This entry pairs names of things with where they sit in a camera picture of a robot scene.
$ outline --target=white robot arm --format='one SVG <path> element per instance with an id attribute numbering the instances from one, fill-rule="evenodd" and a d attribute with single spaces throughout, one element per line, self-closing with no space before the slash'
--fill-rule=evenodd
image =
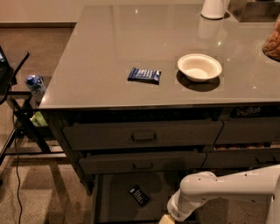
<path id="1" fill-rule="evenodd" d="M 184 221 L 195 209 L 212 199 L 270 203 L 266 224 L 280 223 L 280 165 L 216 177 L 210 171 L 182 179 L 167 209 L 175 221 Z"/>

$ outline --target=floor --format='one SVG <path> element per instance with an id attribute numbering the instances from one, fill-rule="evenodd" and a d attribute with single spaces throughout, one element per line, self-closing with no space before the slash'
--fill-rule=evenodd
<path id="1" fill-rule="evenodd" d="M 28 90 L 24 83 L 28 74 L 41 74 L 47 85 L 71 33 L 71 28 L 0 29 L 3 49 L 26 49 L 31 55 L 17 75 L 18 84 L 14 89 Z M 1 148 L 11 130 L 11 109 L 4 103 L 0 106 Z M 28 139 L 17 144 L 34 145 Z M 1 221 L 18 223 L 17 164 L 22 223 L 90 223 L 91 196 L 87 195 L 64 154 L 56 157 L 21 155 L 19 160 L 16 156 L 5 158 L 0 166 Z M 198 210 L 198 217 L 201 224 L 263 224 L 267 209 L 268 205 L 253 202 L 215 199 Z"/>

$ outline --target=drawer handle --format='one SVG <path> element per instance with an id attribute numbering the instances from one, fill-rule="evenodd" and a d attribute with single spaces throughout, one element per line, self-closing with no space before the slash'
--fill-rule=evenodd
<path id="1" fill-rule="evenodd" d="M 145 170 L 152 170 L 153 169 L 153 164 L 133 164 L 132 165 L 133 170 L 135 171 L 145 171 Z"/>
<path id="2" fill-rule="evenodd" d="M 157 135 L 153 132 L 135 132 L 132 134 L 131 139 L 135 143 L 152 142 L 157 139 Z"/>

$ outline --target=blue wrapper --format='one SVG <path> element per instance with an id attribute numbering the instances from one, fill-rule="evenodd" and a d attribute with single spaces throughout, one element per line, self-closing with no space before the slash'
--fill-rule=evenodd
<path id="1" fill-rule="evenodd" d="M 161 71 L 158 70 L 139 69 L 133 67 L 130 71 L 128 81 L 142 81 L 159 84 L 160 75 Z"/>

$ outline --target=snack package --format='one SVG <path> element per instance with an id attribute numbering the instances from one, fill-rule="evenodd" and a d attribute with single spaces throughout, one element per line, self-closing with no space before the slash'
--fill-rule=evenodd
<path id="1" fill-rule="evenodd" d="M 280 61 L 280 18 L 274 24 L 273 32 L 268 36 L 262 47 L 263 52 L 270 58 Z"/>
<path id="2" fill-rule="evenodd" d="M 128 81 L 142 81 L 159 84 L 160 75 L 161 71 L 158 70 L 139 69 L 133 67 L 129 74 Z"/>

